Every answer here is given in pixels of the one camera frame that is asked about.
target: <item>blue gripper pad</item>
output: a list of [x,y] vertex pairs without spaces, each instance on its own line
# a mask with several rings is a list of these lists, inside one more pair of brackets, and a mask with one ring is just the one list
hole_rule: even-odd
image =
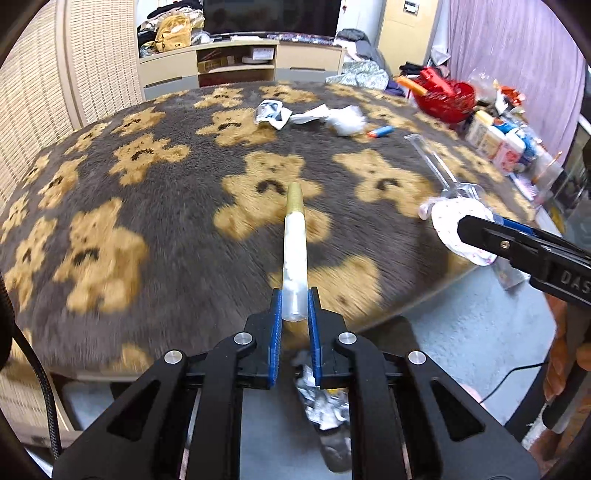
[[308,331],[310,333],[310,355],[312,357],[312,374],[316,386],[320,386],[322,378],[322,352],[320,350],[320,334],[316,323],[316,310],[314,308],[314,297],[312,291],[308,290]]
[[277,381],[279,374],[279,355],[281,353],[281,326],[283,320],[281,319],[281,296],[282,291],[279,291],[277,296],[277,303],[273,311],[274,321],[271,330],[271,341],[269,342],[269,386],[273,387]]

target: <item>fluffy rug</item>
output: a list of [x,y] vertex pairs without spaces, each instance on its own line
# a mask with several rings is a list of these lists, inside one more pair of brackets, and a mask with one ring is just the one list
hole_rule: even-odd
[[[264,98],[294,112],[359,105],[386,138],[318,122],[252,122]],[[41,361],[137,372],[170,348],[196,354],[242,329],[279,287],[287,184],[306,203],[309,284],[349,328],[375,325],[467,268],[418,205],[439,185],[404,140],[422,133],[499,213],[527,203],[454,132],[380,92],[247,83],[165,95],[39,153],[1,218],[0,269]],[[286,346],[306,341],[287,325]]]

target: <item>red basket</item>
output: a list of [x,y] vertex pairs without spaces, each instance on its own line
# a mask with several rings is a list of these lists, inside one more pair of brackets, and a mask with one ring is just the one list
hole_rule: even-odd
[[[412,80],[422,87],[429,87],[421,76]],[[446,82],[456,92],[455,96],[449,97],[442,92],[428,92],[425,96],[415,95],[414,98],[423,112],[447,124],[458,124],[470,116],[476,105],[474,87],[469,83],[454,80],[446,80]]]

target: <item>wooden cabinet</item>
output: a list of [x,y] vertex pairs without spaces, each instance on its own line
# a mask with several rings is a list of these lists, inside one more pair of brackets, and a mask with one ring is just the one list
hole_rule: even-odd
[[343,67],[340,47],[310,44],[280,44],[275,61],[275,79],[324,82]]
[[404,0],[387,0],[378,48],[392,74],[407,61],[422,65],[437,17],[439,0],[421,0],[418,14],[405,12]]
[[[243,64],[249,49],[256,46],[273,47],[273,59],[264,64]],[[233,56],[234,64],[197,71],[197,63],[209,54]],[[341,47],[279,43],[277,40],[233,40],[182,48],[152,55],[139,60],[139,79],[146,100],[165,93],[178,92],[199,86],[233,82],[292,80],[324,82],[337,75],[343,66]]]

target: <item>marker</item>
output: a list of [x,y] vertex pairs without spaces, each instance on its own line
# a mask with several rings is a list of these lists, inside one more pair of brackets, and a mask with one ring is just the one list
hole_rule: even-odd
[[394,127],[391,126],[387,126],[387,127],[381,127],[381,128],[376,128],[375,130],[372,130],[371,132],[368,133],[368,137],[370,138],[380,138],[380,137],[385,137],[386,135],[391,134],[394,131]]

